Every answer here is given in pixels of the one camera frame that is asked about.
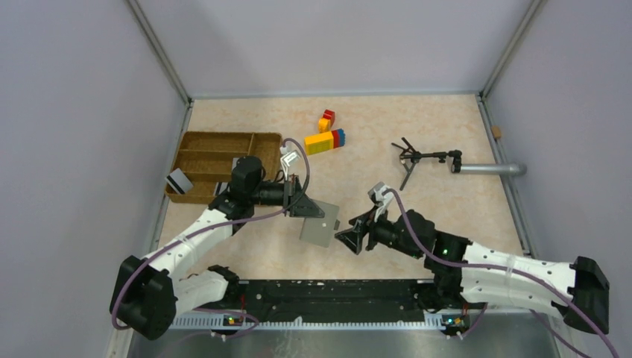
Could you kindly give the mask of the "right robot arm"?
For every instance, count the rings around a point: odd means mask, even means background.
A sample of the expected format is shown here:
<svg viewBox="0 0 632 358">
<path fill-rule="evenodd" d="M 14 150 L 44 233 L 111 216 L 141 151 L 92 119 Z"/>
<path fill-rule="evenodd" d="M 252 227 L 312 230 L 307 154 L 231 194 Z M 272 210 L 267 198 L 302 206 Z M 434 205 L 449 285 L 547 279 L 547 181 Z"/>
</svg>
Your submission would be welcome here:
<svg viewBox="0 0 632 358">
<path fill-rule="evenodd" d="M 335 238 L 355 254 L 381 244 L 423 259 L 425 269 L 434 275 L 437 298 L 446 307 L 519 307 L 559 318 L 585 333 L 610 330 L 610 284 L 589 257 L 556 263 L 507 254 L 437 230 L 434 222 L 414 210 L 395 222 L 371 210 L 350 224 Z"/>
</svg>

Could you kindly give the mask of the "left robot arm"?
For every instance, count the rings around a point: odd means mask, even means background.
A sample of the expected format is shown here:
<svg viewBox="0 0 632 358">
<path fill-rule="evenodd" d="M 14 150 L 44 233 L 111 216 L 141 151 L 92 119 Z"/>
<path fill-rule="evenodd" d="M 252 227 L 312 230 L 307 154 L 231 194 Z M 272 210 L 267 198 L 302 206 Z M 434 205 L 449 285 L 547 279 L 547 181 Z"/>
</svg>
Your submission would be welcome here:
<svg viewBox="0 0 632 358">
<path fill-rule="evenodd" d="M 298 179 L 277 183 L 265 180 L 263 172 L 258 157 L 238 158 L 227 188 L 193 224 L 145 257 L 131 255 L 121 263 L 110 303 L 115 329 L 131 329 L 155 340 L 184 313 L 212 302 L 225 309 L 234 306 L 239 297 L 236 274 L 220 266 L 190 278 L 187 271 L 249 222 L 281 214 L 325 216 Z"/>
</svg>

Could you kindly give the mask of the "grey card holder wallet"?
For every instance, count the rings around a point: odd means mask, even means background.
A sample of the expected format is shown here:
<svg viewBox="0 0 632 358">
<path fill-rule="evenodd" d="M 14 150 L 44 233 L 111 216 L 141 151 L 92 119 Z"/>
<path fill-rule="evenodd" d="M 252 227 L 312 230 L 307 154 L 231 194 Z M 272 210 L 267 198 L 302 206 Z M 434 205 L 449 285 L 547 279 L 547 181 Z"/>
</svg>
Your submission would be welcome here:
<svg viewBox="0 0 632 358">
<path fill-rule="evenodd" d="M 337 205 L 323 201 L 315 201 L 315 203 L 324 216 L 304 219 L 299 240 L 322 248 L 328 248 L 340 225 L 338 220 L 340 208 Z"/>
</svg>

